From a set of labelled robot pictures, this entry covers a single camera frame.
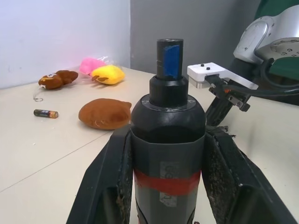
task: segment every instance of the black cable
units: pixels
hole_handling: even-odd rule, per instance
[[[243,94],[249,94],[254,97],[280,97],[280,96],[291,96],[298,95],[299,88],[292,90],[251,90],[235,85],[224,85],[224,90],[233,90]]]
[[[265,80],[266,82],[268,82],[270,85],[272,85],[275,88],[279,88],[279,89],[292,89],[292,88],[299,88],[299,84],[293,84],[293,85],[281,85],[278,83],[275,83],[273,81],[271,81],[268,77],[269,75],[269,70],[271,65],[273,64],[274,59],[270,58],[269,60],[265,60],[262,65],[261,65],[261,77],[263,80]]]

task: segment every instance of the brown pillow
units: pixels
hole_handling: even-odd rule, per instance
[[[114,130],[129,123],[131,106],[116,99],[95,99],[81,108],[79,120],[93,128]]]

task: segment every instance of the plush toy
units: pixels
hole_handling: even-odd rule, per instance
[[[107,85],[114,85],[124,79],[125,73],[117,66],[106,65],[92,71],[92,80]]]
[[[103,62],[102,60],[88,57],[82,60],[79,71],[82,72],[83,74],[90,76],[93,70],[105,65],[106,63]]]
[[[81,108],[79,120],[93,128],[114,130],[129,123],[131,106],[116,99],[95,99]]]
[[[47,90],[58,89],[63,85],[72,83],[78,77],[75,71],[60,70],[51,75],[43,76],[38,84]]]

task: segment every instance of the gray wall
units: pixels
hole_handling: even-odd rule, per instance
[[[131,0],[131,68],[156,73],[156,40],[184,39],[187,65],[228,67],[260,0]]]

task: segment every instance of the red tape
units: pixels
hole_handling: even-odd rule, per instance
[[[161,179],[145,175],[139,170],[134,169],[135,181],[140,187],[164,192],[172,196],[187,195],[198,187],[200,171],[193,174],[189,179]]]

